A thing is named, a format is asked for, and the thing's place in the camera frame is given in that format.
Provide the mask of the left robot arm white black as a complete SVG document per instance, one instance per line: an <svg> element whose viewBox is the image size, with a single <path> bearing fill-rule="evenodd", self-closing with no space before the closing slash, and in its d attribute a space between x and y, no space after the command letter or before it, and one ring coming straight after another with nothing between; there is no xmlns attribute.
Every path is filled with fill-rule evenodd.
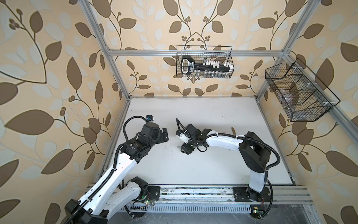
<svg viewBox="0 0 358 224"><path fill-rule="evenodd" d="M66 224L106 224L122 208L133 200L148 197L148 183L139 177L115 192L130 171L148 155L156 145L169 140L167 129L153 122L153 116L140 116L145 121L135 137L120 144L113 156L112 165L95 185L80 199L70 200L66 206Z"/></svg>

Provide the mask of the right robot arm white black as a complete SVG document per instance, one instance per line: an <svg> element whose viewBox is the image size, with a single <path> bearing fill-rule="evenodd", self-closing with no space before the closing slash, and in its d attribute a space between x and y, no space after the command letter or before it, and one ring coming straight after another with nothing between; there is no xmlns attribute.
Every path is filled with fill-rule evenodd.
<svg viewBox="0 0 358 224"><path fill-rule="evenodd" d="M281 162L278 152L254 132L234 135L218 133L212 129L199 130L192 124L184 126L179 119L176 119L176 124L176 135L183 141L180 150L187 155L195 149L204 153L209 147L220 147L241 154L250 169L250 180L247 188L233 188L235 201L259 203L259 207L251 207L250 216L254 219L266 217L273 205L273 186L268 175L269 170Z"/></svg>

